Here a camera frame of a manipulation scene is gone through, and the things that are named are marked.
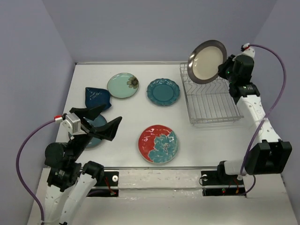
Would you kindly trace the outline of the cream plate with metallic rim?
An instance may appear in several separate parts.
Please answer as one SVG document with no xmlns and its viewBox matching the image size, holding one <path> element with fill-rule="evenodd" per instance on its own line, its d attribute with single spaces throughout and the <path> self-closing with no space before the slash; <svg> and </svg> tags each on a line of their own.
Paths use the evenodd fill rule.
<svg viewBox="0 0 300 225">
<path fill-rule="evenodd" d="M 196 84 L 207 84 L 218 77 L 218 66 L 227 59 L 226 47 L 218 40 L 207 40 L 189 55 L 187 74 Z"/>
</svg>

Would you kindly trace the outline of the red plate with teal flower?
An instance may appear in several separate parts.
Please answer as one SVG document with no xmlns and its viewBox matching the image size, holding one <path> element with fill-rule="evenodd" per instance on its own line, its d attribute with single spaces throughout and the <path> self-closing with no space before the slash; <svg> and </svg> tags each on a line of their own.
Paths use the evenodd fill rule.
<svg viewBox="0 0 300 225">
<path fill-rule="evenodd" d="M 179 140 L 169 127 L 152 125 L 141 133 L 138 149 L 146 161 L 165 164 L 172 161 L 178 153 Z"/>
</svg>

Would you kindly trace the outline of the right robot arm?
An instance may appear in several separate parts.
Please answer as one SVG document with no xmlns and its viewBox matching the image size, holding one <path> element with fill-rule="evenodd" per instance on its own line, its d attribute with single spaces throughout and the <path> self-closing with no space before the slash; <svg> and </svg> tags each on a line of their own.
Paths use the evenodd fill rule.
<svg viewBox="0 0 300 225">
<path fill-rule="evenodd" d="M 272 127 L 260 92 L 250 81 L 253 67 L 254 59 L 245 54 L 230 55 L 218 66 L 218 75 L 229 82 L 230 96 L 252 134 L 243 159 L 219 163 L 216 179 L 222 184 L 238 175 L 281 173 L 292 152 L 290 142 L 283 141 Z"/>
</svg>

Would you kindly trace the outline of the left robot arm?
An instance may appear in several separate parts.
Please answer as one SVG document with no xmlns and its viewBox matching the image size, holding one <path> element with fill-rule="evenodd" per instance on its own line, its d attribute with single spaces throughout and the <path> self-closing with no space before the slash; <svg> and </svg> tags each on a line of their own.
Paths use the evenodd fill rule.
<svg viewBox="0 0 300 225">
<path fill-rule="evenodd" d="M 112 141 L 122 120 L 119 116 L 105 125 L 89 123 L 104 110 L 105 105 L 93 108 L 72 108 L 55 118 L 73 136 L 68 142 L 53 142 L 46 147 L 45 165 L 50 168 L 44 205 L 45 225 L 70 225 L 92 187 L 104 179 L 104 167 L 93 161 L 85 165 L 77 159 L 92 138 Z"/>
</svg>

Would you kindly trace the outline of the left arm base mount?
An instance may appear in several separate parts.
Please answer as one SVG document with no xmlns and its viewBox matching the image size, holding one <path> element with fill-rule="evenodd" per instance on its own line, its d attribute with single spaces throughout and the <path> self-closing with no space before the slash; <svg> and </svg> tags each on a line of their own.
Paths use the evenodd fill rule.
<svg viewBox="0 0 300 225">
<path fill-rule="evenodd" d="M 119 171 L 105 170 L 104 177 L 89 191 L 87 197 L 118 197 Z"/>
</svg>

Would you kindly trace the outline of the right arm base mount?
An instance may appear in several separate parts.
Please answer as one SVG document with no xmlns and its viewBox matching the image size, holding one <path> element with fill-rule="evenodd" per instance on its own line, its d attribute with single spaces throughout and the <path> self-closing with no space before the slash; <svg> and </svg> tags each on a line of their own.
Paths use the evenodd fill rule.
<svg viewBox="0 0 300 225">
<path fill-rule="evenodd" d="M 238 180 L 237 175 L 219 175 L 217 170 L 201 171 L 198 180 L 202 186 L 202 195 L 208 196 L 238 196 L 246 195 L 243 180 Z"/>
</svg>

